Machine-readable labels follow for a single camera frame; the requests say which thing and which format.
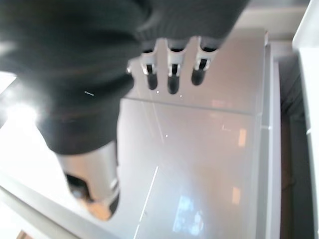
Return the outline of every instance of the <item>silver metal cylinder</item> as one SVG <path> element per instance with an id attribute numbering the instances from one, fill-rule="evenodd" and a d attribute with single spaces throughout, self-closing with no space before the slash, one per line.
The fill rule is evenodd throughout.
<path id="1" fill-rule="evenodd" d="M 109 219 L 119 201 L 115 141 L 77 155 L 57 154 L 72 195 L 101 220 Z"/>

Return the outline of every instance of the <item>robotic hand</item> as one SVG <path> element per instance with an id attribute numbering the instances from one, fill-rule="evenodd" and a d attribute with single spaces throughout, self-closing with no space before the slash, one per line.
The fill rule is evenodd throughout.
<path id="1" fill-rule="evenodd" d="M 167 38 L 167 85 L 175 94 L 188 39 L 202 36 L 191 79 L 200 85 L 247 1 L 2 0 L 0 70 L 17 80 L 0 95 L 0 126 L 10 105 L 32 105 L 73 196 L 109 219 L 120 195 L 120 99 L 133 87 L 128 61 L 142 54 L 155 89 L 156 39 Z"/>

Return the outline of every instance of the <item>glossy surface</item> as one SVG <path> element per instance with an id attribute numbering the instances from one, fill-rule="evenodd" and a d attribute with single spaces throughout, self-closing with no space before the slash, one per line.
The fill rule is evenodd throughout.
<path id="1" fill-rule="evenodd" d="M 242 40 L 230 39 L 225 55 L 212 63 L 215 78 L 198 88 L 189 75 L 182 94 L 170 96 L 166 81 L 159 82 L 157 94 L 136 79 L 139 91 L 121 105 L 121 200 L 110 221 L 96 220 L 76 203 L 55 155 L 32 122 L 21 122 L 25 116 L 10 118 L 0 130 L 1 171 L 121 239 L 255 238 L 261 126 L 256 99 L 263 91 L 263 59 L 257 56 L 264 54 L 264 33 L 238 34 Z M 251 71 L 241 72 L 248 62 Z M 192 63 L 186 64 L 191 73 Z"/>

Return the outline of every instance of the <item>white panel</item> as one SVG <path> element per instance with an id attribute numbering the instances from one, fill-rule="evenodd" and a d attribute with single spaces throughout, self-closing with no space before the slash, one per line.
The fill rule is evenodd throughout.
<path id="1" fill-rule="evenodd" d="M 3 126 L 0 165 L 24 185 L 120 238 L 133 238 L 139 226 L 140 239 L 197 233 L 246 239 L 256 223 L 254 162 L 259 159 L 253 155 L 259 141 L 254 122 L 251 116 L 123 100 L 121 201 L 109 222 L 97 221 L 76 204 L 34 126 L 14 120 Z M 181 205 L 183 198 L 188 206 Z"/>

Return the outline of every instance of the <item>white surface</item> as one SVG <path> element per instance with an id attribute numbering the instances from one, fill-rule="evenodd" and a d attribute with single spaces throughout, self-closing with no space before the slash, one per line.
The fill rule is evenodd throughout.
<path id="1" fill-rule="evenodd" d="M 16 239 L 21 231 L 13 213 L 4 203 L 0 202 L 0 238 Z"/>
<path id="2" fill-rule="evenodd" d="M 311 0 L 293 39 L 293 47 L 319 47 L 319 1 Z"/>
<path id="3" fill-rule="evenodd" d="M 167 71 L 159 72 L 159 94 L 147 89 L 144 78 L 136 78 L 139 90 L 130 97 L 143 100 L 122 100 L 121 199 L 110 221 L 94 219 L 71 197 L 55 155 L 30 122 L 10 119 L 0 130 L 0 169 L 121 239 L 186 239 L 193 238 L 191 234 L 203 239 L 255 238 L 264 31 L 234 37 L 213 61 L 216 72 L 211 70 L 200 87 L 184 78 L 182 94 L 171 96 Z M 185 64 L 192 66 L 191 59 Z M 248 65 L 252 70 L 246 72 Z M 155 94 L 158 103 L 152 102 Z M 182 220 L 184 233 L 178 226 Z"/>
<path id="4" fill-rule="evenodd" d="M 318 238 L 318 205 L 319 205 L 319 110 L 318 110 L 318 89 L 319 89 L 319 48 L 300 48 L 300 64 L 302 71 L 302 86 L 305 104 L 305 117 L 307 123 L 307 134 L 312 192 L 314 204 L 314 230 Z"/>
<path id="5" fill-rule="evenodd" d="M 246 8 L 235 28 L 264 28 L 270 39 L 291 40 L 296 33 L 307 5 L 285 7 Z"/>

